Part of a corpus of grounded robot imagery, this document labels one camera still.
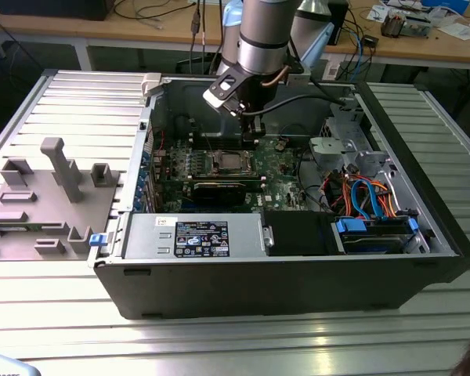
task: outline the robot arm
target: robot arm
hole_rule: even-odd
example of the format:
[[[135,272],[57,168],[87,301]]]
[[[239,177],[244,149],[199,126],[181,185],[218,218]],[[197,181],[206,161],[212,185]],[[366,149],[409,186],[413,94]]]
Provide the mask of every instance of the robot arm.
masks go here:
[[[303,37],[298,40],[307,49],[300,54],[312,61],[327,43],[332,24],[326,18],[317,28],[316,13],[320,16],[326,13],[326,17],[329,13],[320,0],[245,0],[241,24],[241,3],[232,2],[225,11],[220,76],[204,93],[204,98],[215,109],[225,107],[240,118],[242,144],[249,146],[254,139],[265,135],[265,126],[261,116],[242,114],[262,110],[275,97],[277,83],[287,70],[290,35],[298,32]]]
[[[277,76],[284,69],[295,11],[301,0],[245,0],[237,63],[204,93],[207,102],[237,116],[262,110],[275,97]],[[240,117],[242,143],[265,134],[260,117]]]

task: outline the wooden desk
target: wooden desk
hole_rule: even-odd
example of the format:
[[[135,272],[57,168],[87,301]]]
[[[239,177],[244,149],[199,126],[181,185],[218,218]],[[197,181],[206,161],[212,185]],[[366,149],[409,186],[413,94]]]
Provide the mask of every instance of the wooden desk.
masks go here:
[[[364,33],[379,38],[375,63],[413,65],[423,67],[453,67],[470,69],[470,40],[462,41],[439,30],[432,30],[428,38],[386,38],[381,36],[380,23],[365,20],[376,0],[351,0],[356,20]],[[154,4],[154,0],[137,0],[138,6]],[[166,12],[185,6],[186,0],[171,0],[169,4],[149,10],[147,14]],[[132,2],[124,2],[119,11],[133,16]],[[115,13],[105,21],[73,20],[35,16],[3,16],[0,22],[15,38],[26,42],[62,43],[75,47],[81,69],[90,71],[92,65],[87,51],[90,45],[128,47],[137,49],[188,50],[191,43],[190,24],[194,7],[162,16],[161,30],[126,20]],[[206,51],[213,52],[220,43],[219,11],[217,5],[206,8]],[[0,41],[8,37],[0,30]],[[197,36],[195,50],[201,50],[201,36]],[[342,32],[336,46],[327,46],[323,59],[329,68],[339,64],[355,52],[348,34]]]

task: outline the motherboard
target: motherboard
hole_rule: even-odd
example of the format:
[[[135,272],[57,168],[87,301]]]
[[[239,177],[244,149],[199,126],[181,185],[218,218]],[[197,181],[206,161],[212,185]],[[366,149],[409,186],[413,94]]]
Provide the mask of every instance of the motherboard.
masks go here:
[[[154,154],[161,212],[306,210],[299,151],[261,139],[256,150],[194,150],[186,140]]]

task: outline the paper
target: paper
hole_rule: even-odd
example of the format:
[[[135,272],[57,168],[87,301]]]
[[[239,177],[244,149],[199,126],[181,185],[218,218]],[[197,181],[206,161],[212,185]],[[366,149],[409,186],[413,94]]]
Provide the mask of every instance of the paper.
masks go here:
[[[367,19],[371,21],[381,22],[386,18],[386,15],[389,14],[390,9],[396,9],[391,6],[383,6],[383,5],[373,5],[371,11],[367,15]],[[410,12],[406,10],[397,9],[398,12],[404,14],[410,14]]]
[[[178,222],[178,217],[157,217],[155,219],[155,226],[175,226]]]
[[[470,39],[470,27],[462,25],[461,23],[453,23],[444,27],[439,27],[439,30],[453,37],[460,38],[462,41]]]

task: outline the power supply label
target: power supply label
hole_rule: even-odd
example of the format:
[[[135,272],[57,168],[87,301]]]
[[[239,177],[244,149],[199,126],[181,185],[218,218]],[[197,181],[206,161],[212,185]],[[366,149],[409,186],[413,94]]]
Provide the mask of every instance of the power supply label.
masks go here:
[[[228,222],[176,222],[176,257],[229,257]]]

